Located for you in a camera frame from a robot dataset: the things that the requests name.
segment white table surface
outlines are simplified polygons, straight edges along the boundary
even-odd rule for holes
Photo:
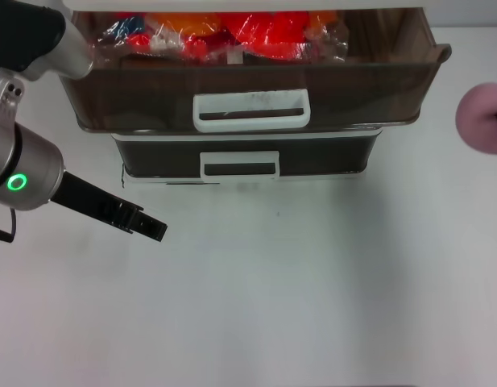
[[[68,169],[169,224],[162,243],[50,204],[0,243],[0,387],[497,387],[497,156],[458,101],[497,81],[497,29],[454,46],[421,119],[384,131],[364,178],[128,185],[59,80],[18,121]],[[0,207],[0,226],[7,226]]]

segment brown plastic drawer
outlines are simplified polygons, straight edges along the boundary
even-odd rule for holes
[[[100,17],[75,13],[73,22],[92,39]],[[79,124],[91,132],[196,135],[195,95],[288,89],[309,93],[311,119],[298,131],[414,122],[450,46],[436,44],[422,9],[349,10],[344,20],[350,30],[344,63],[252,57],[212,66],[130,56],[62,82]]]

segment green indicator light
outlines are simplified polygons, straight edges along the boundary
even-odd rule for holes
[[[20,191],[26,187],[26,183],[28,183],[27,177],[22,173],[18,173],[8,179],[8,184],[6,186],[10,191]]]

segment drawer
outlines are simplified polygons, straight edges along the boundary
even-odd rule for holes
[[[360,173],[381,131],[113,137],[130,177],[221,183]]]
[[[319,132],[414,122],[438,69],[450,57],[450,46],[435,42],[421,8],[346,10],[342,15],[350,31],[344,63],[247,57],[243,64],[198,65],[127,56],[97,64],[82,80],[62,82],[80,126],[91,132],[197,135],[196,96],[297,90],[306,92],[309,105],[300,105],[296,113],[291,104],[279,114],[300,123],[243,130]],[[104,18],[106,13],[75,12],[73,22],[92,40]],[[218,126],[228,126],[220,121]],[[209,126],[214,133],[214,125]],[[235,125],[231,131],[237,131]]]

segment white drawer handle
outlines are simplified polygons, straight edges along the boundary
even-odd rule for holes
[[[258,183],[280,177],[278,152],[217,152],[200,154],[204,183]]]
[[[250,114],[255,117],[243,118]],[[307,126],[310,119],[306,89],[200,94],[193,101],[194,126],[203,133],[297,129]]]

